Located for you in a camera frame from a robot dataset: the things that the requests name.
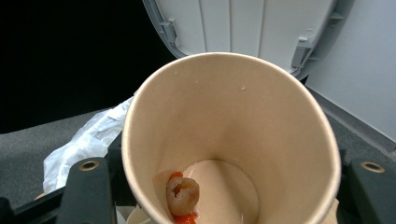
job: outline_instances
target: black background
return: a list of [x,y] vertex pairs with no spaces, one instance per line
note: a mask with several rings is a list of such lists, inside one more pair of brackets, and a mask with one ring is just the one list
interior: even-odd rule
[[118,105],[175,57],[140,0],[0,2],[0,133]]

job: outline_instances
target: plastic bag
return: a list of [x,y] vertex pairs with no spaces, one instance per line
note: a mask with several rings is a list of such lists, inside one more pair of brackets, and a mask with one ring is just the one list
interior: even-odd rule
[[44,193],[48,194],[66,185],[70,168],[90,157],[104,157],[107,148],[120,134],[125,115],[134,97],[112,109],[97,113],[72,140],[54,150],[44,159]]

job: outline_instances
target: paper cup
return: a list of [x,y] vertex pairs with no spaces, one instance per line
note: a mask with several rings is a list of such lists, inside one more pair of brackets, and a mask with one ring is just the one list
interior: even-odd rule
[[340,181],[331,126],[309,91],[266,61],[203,53],[137,91],[122,133],[128,182],[150,219],[173,223],[174,171],[200,185],[197,223],[319,223]]

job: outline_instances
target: cup rim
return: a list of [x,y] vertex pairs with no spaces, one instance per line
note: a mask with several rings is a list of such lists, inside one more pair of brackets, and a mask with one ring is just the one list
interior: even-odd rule
[[[130,119],[132,118],[132,114],[134,113],[134,104],[137,99],[139,99],[140,96],[140,90],[143,90],[146,88],[146,86],[152,82],[152,80],[158,76],[163,70],[167,69],[170,66],[173,66],[176,63],[182,63],[187,60],[191,60],[193,58],[200,58],[200,57],[207,57],[207,56],[232,56],[232,57],[241,57],[249,60],[254,60],[259,63],[264,63],[267,66],[272,67],[275,69],[277,72],[285,76],[292,82],[294,85],[298,86],[299,91],[301,94],[303,94],[309,103],[314,107],[315,113],[318,114],[318,117],[320,120],[325,120],[326,122],[323,122],[323,130],[325,134],[327,134],[327,138],[329,141],[330,148],[333,148],[334,150],[331,150],[329,152],[329,156],[331,157],[331,182],[329,183],[327,189],[325,189],[325,192],[327,192],[322,198],[322,202],[319,203],[319,206],[316,209],[316,212],[313,212],[312,216],[307,220],[307,223],[320,223],[328,212],[330,211],[332,207],[332,202],[335,199],[336,193],[339,188],[339,184],[341,181],[341,160],[338,154],[338,146],[336,144],[336,139],[334,136],[334,133],[332,131],[332,127],[330,123],[328,122],[328,119],[326,115],[324,114],[323,110],[319,106],[318,102],[315,100],[315,98],[312,96],[312,94],[304,87],[304,85],[301,84],[300,81],[298,81],[295,77],[293,77],[291,74],[286,72],[284,69],[280,68],[279,66],[269,63],[263,59],[259,59],[253,56],[241,54],[241,53],[234,53],[234,52],[204,52],[204,53],[198,53],[198,54],[193,54],[189,55],[180,59],[176,59],[163,67],[159,68],[157,71],[155,71],[153,74],[151,74],[140,86],[140,88],[136,91],[134,95],[134,99],[132,100],[130,107],[128,108],[126,117],[125,117],[125,126],[124,126],[124,131],[122,132],[122,145],[123,146],[129,146],[131,145],[130,140],[129,140],[129,133],[130,133]],[[138,181],[134,177],[135,169],[132,166],[132,161],[129,160],[129,150],[126,149],[126,147],[122,147],[121,149],[121,156],[122,156],[122,161],[123,161],[123,168],[124,172],[127,178],[127,181],[130,185],[130,188],[133,192],[133,195],[135,196],[137,202],[141,205],[142,209],[146,211],[146,213],[149,215],[149,217],[154,220],[156,223],[164,223],[165,216],[162,216],[160,213],[155,212],[152,209],[147,209],[146,206],[151,206],[151,203],[148,199],[148,197],[143,193],[143,190],[140,188]]]

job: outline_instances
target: gray carpet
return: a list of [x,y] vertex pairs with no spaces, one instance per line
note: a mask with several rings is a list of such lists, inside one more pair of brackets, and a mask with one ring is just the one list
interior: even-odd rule
[[[43,160],[67,144],[73,135],[99,111],[58,120],[15,133],[0,135],[0,197],[12,208],[29,203],[43,192]],[[382,162],[396,172],[396,163],[363,141],[336,119],[328,117],[346,160],[363,157]]]

